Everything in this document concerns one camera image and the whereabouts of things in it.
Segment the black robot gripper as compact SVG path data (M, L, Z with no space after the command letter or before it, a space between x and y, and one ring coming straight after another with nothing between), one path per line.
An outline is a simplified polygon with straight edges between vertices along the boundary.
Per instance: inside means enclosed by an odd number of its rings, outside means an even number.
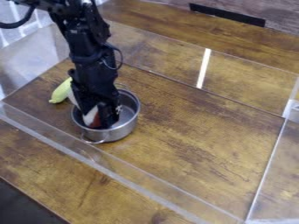
M85 117L99 116L99 127L109 129L121 117L122 105L115 86L118 63L111 47L70 50L75 68L70 70L70 100Z

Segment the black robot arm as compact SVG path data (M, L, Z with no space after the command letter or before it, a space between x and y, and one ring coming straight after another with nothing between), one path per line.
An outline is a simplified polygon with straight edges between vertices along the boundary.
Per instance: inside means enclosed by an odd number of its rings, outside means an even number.
M118 63L109 43L110 25L99 14L95 0L14 0L45 10L70 46L75 67L70 70L70 99L85 125L107 129L119 121L121 96L115 86Z

